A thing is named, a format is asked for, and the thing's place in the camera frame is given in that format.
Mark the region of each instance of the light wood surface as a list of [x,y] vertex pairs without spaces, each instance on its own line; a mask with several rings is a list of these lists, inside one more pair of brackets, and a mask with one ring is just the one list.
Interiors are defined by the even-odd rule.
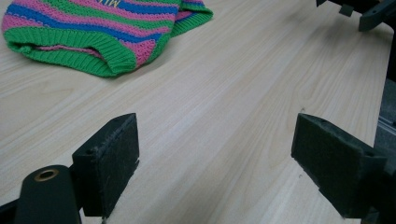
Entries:
[[141,162],[107,223],[360,223],[318,192],[291,141],[303,111],[373,144],[393,31],[359,33],[357,13],[314,0],[205,4],[212,21],[117,79],[33,62],[1,38],[0,204],[135,112]]

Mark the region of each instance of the knitted fabric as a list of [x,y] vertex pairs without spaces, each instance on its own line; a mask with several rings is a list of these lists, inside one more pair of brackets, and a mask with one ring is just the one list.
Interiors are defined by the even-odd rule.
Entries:
[[14,0],[2,31],[26,57],[114,77],[212,16],[201,0]]

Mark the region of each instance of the black rubber pad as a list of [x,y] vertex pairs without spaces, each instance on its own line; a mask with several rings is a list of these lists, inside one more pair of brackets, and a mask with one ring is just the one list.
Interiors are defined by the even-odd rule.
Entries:
[[330,122],[299,114],[291,156],[343,217],[365,217],[370,182],[380,178],[387,159]]
[[87,217],[108,217],[139,163],[136,115],[112,119],[75,153],[71,170]]

